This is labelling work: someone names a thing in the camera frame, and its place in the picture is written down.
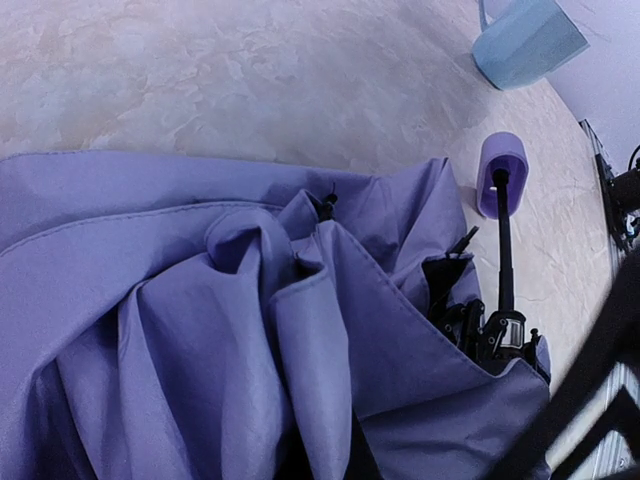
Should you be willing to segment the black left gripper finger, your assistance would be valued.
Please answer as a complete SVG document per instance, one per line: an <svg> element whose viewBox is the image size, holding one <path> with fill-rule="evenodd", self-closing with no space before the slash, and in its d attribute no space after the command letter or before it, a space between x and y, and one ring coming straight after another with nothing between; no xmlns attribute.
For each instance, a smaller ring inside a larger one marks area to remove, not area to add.
<svg viewBox="0 0 640 480"><path fill-rule="evenodd" d="M620 266L597 319L550 403L492 467L494 479L527 479L547 450L592 399L616 364L639 372L639 251ZM622 387L575 449L552 472L568 479L611 433L620 434L634 465L611 479L639 477L639 406Z"/></svg>

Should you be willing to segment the lavender folding umbrella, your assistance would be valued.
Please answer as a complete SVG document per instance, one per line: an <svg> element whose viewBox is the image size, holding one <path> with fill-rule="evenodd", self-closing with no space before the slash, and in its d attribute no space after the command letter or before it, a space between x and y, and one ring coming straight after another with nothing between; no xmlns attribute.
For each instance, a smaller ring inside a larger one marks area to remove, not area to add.
<svg viewBox="0 0 640 480"><path fill-rule="evenodd" d="M549 386L438 328L466 231L445 159L4 159L2 477L480 478Z"/></svg>

